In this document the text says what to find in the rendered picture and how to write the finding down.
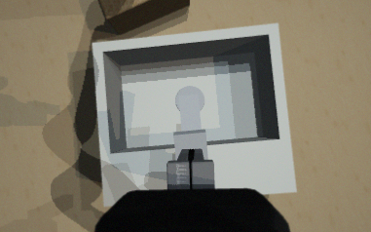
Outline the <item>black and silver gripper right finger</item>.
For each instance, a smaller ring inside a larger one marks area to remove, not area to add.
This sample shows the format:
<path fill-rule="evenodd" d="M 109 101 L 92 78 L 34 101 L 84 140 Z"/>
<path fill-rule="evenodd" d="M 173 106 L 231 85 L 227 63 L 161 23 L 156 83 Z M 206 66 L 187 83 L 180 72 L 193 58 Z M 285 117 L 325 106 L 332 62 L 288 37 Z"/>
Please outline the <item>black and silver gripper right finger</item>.
<path fill-rule="evenodd" d="M 202 149 L 192 149 L 192 189 L 215 189 L 214 162 L 205 160 Z"/>

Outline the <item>grey square sink basin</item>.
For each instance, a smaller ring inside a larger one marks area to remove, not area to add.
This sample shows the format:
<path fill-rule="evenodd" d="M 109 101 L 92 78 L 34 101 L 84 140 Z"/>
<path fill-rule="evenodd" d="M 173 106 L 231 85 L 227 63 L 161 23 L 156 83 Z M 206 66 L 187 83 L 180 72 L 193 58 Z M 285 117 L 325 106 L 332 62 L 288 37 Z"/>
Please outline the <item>grey square sink basin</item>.
<path fill-rule="evenodd" d="M 167 189 L 187 95 L 216 188 L 297 192 L 278 23 L 96 42 L 93 68 L 104 207 Z"/>

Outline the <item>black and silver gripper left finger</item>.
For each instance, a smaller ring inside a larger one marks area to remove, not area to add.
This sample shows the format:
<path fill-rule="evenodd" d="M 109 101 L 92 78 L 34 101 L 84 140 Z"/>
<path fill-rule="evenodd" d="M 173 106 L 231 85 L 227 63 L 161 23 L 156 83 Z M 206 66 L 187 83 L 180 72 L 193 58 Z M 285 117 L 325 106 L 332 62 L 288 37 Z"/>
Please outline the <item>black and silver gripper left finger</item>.
<path fill-rule="evenodd" d="M 176 161 L 167 162 L 167 189 L 192 189 L 192 149 L 182 149 Z"/>

